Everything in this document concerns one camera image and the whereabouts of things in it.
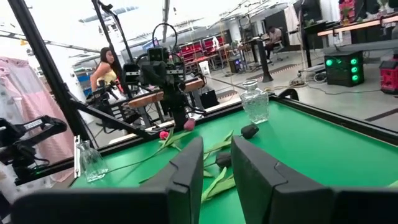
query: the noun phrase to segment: green light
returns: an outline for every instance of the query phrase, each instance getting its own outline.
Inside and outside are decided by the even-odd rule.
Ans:
[[[356,60],[355,58],[354,59],[351,59],[351,64],[352,65],[356,65],[358,63],[358,60]]]
[[[332,61],[332,60],[330,60],[330,59],[329,59],[329,60],[327,60],[327,61],[326,61],[326,65],[327,65],[327,66],[333,65],[333,61]]]

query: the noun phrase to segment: woman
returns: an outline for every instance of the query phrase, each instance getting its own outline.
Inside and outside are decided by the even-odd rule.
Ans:
[[[101,62],[95,73],[90,77],[92,91],[97,89],[99,80],[104,80],[105,85],[108,85],[111,81],[117,79],[117,69],[111,49],[109,47],[102,48],[99,58]]]

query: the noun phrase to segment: pool table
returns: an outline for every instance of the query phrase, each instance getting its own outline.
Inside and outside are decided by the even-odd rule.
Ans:
[[[269,105],[269,121],[258,124],[259,132],[250,141],[284,164],[324,185],[384,187],[398,179],[396,132],[286,97],[270,96]],[[195,136],[201,135],[206,150],[231,130],[240,135],[241,128],[248,124],[250,121],[241,103],[230,103],[209,112],[179,144],[183,148]],[[102,151],[110,169],[150,156],[160,143],[159,139],[135,137],[114,145]],[[137,187],[140,181],[153,176],[177,154],[176,149],[167,148],[138,166],[119,169],[90,184],[84,177],[79,177],[70,187]],[[215,155],[212,155],[205,163],[214,159]],[[214,176],[220,173],[217,165],[209,167],[208,171]],[[212,181],[213,178],[205,177],[203,191]],[[202,204],[200,223],[244,222],[236,189]]]

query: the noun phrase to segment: floor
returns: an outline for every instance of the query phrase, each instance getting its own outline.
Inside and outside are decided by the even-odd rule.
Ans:
[[[278,94],[281,91],[278,90],[278,87],[287,86],[289,81],[296,79],[298,70],[303,69],[304,64],[306,64],[306,62],[303,62],[300,52],[287,52],[280,54],[280,56],[285,59],[281,62],[274,60],[274,64],[269,65],[274,81],[262,83],[260,79],[259,88],[270,88]],[[366,56],[388,60],[392,57],[392,52],[370,52]],[[323,62],[321,51],[312,51],[311,58],[313,65]],[[252,60],[250,54],[247,55],[247,60]],[[313,79],[313,74],[303,73],[302,78],[306,81],[307,86],[297,88],[300,101],[346,116],[370,119],[369,121],[376,125],[398,131],[398,98],[379,91],[378,66],[378,63],[365,65],[365,82],[351,88],[317,83]],[[239,94],[244,91],[243,82],[256,75],[261,76],[262,70],[235,74],[229,77],[228,75],[229,69],[224,68],[212,71],[207,76],[207,85],[216,90],[220,103],[238,98]],[[155,119],[157,113],[152,108],[155,107],[153,105],[147,107],[147,111]],[[90,123],[88,127],[96,136],[95,139],[99,147],[105,146],[110,140],[124,135],[124,131],[105,134],[101,131],[101,127],[95,123]]]

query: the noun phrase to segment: chair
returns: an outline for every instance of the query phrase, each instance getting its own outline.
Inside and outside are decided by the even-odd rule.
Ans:
[[[275,44],[279,45],[279,46],[275,46],[274,50],[272,51],[273,54],[276,55],[276,59],[278,61],[283,61],[284,58],[279,57],[278,53],[285,48],[286,46],[286,32],[284,31],[284,29],[282,27],[279,28],[280,31],[282,31],[282,37],[280,39],[280,41],[276,42]]]

